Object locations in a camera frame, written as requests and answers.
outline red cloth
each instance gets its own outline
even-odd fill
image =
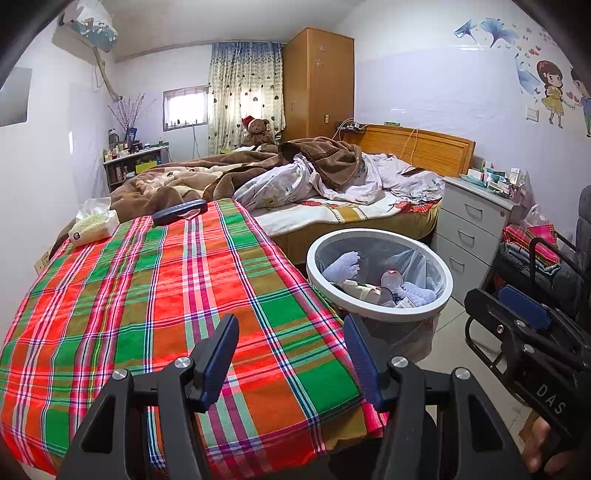
[[[530,249],[530,242],[537,236],[556,245],[554,225],[532,226],[527,229],[518,225],[508,225],[503,229],[503,240],[505,242],[525,248],[526,250]],[[547,267],[558,263],[558,255],[545,245],[537,244],[535,246],[535,257]]]

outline cartoon girl sticker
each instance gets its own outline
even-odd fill
[[[558,115],[558,127],[562,128],[561,119],[564,115],[564,107],[562,106],[562,72],[551,61],[542,60],[538,62],[538,75],[546,88],[546,97],[542,98],[543,104],[550,110],[550,118],[548,121],[554,124],[552,119],[554,115]]]

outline trash can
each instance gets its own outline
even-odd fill
[[[359,253],[358,282],[380,285],[386,270],[398,270],[403,281],[433,290],[434,302],[422,307],[395,309],[358,300],[327,281],[322,272],[342,254]],[[439,314],[452,294],[452,274],[429,247],[397,233],[352,228],[320,237],[308,250],[306,270],[312,286],[332,305],[362,316],[369,333],[386,340],[393,355],[418,362],[431,352]]]

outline air conditioner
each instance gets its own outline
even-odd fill
[[[60,24],[71,28],[90,47],[109,52],[117,43],[117,30],[111,17],[97,0],[72,2],[61,16]]]

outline tissue box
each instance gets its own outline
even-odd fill
[[[119,226],[115,210],[109,210],[111,198],[89,199],[76,215],[77,222],[68,232],[70,241],[80,247],[112,236]]]

